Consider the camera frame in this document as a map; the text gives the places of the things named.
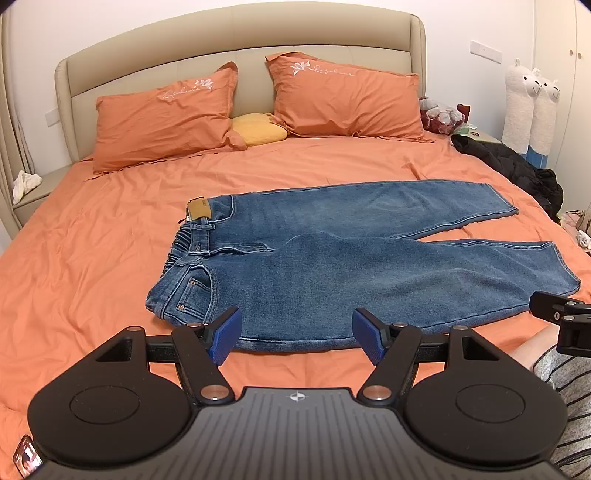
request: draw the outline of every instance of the orange pillow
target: orange pillow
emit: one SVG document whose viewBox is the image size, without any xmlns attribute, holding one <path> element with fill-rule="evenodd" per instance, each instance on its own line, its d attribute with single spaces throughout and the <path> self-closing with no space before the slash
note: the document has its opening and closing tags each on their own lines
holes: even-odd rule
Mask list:
<svg viewBox="0 0 591 480">
<path fill-rule="evenodd" d="M 229 117 L 237 81 L 238 68 L 230 61 L 203 79 L 98 97 L 95 172 L 195 153 L 246 150 Z"/>
<path fill-rule="evenodd" d="M 357 135 L 427 141 L 418 75 L 332 63 L 301 52 L 267 56 L 273 121 L 302 137 Z"/>
</svg>

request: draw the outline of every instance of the beige leather headboard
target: beige leather headboard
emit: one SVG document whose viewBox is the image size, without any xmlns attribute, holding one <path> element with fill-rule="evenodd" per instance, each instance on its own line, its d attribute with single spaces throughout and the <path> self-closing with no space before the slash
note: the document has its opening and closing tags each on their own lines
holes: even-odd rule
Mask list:
<svg viewBox="0 0 591 480">
<path fill-rule="evenodd" d="M 425 32 L 415 15 L 323 2 L 273 2 L 219 8 L 136 28 L 64 60 L 57 104 L 72 162 L 95 144 L 98 96 L 132 93 L 238 65 L 232 116 L 273 111 L 265 55 L 301 50 L 339 63 L 420 75 L 425 92 Z"/>
</svg>

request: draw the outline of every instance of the silver bolt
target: silver bolt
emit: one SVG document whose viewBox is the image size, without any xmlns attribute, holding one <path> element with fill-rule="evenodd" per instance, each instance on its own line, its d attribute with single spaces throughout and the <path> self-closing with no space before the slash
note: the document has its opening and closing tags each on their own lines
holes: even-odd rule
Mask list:
<svg viewBox="0 0 591 480">
<path fill-rule="evenodd" d="M 370 385 L 363 389 L 363 396 L 370 400 L 386 400 L 392 395 L 392 390 L 383 385 Z"/>
<path fill-rule="evenodd" d="M 230 391 L 223 385 L 208 385 L 201 389 L 201 396 L 208 400 L 222 400 L 229 394 Z"/>
</svg>

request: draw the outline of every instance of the plush toy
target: plush toy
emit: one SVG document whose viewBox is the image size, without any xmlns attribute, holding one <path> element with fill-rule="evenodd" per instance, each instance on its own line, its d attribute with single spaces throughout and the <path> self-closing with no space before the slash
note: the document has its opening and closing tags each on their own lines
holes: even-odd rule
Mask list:
<svg viewBox="0 0 591 480">
<path fill-rule="evenodd" d="M 429 97 L 420 98 L 418 107 L 423 128 L 434 134 L 451 135 L 464 121 L 464 116 L 457 109 L 441 105 Z"/>
<path fill-rule="evenodd" d="M 534 167 L 546 168 L 548 154 L 554 138 L 556 111 L 560 100 L 560 89 L 553 82 L 543 77 L 538 78 L 541 83 L 540 94 L 535 100 L 534 118 L 531 123 L 530 146 L 527 149 L 526 160 Z"/>
<path fill-rule="evenodd" d="M 509 67 L 505 76 L 507 106 L 501 140 L 524 158 L 530 143 L 535 99 L 541 87 L 536 77 L 538 73 L 538 69 L 532 71 L 522 66 L 519 59 L 515 59 L 515 66 Z"/>
</svg>

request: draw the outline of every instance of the white crosshair logo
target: white crosshair logo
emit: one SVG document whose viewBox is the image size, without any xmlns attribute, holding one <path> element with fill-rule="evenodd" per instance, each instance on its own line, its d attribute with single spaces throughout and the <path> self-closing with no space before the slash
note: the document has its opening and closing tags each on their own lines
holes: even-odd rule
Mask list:
<svg viewBox="0 0 591 480">
<path fill-rule="evenodd" d="M 299 392 L 296 390 L 295 393 L 292 393 L 289 396 L 289 398 L 295 402 L 299 402 L 299 401 L 307 399 L 308 397 L 306 397 L 302 392 Z"/>
</svg>

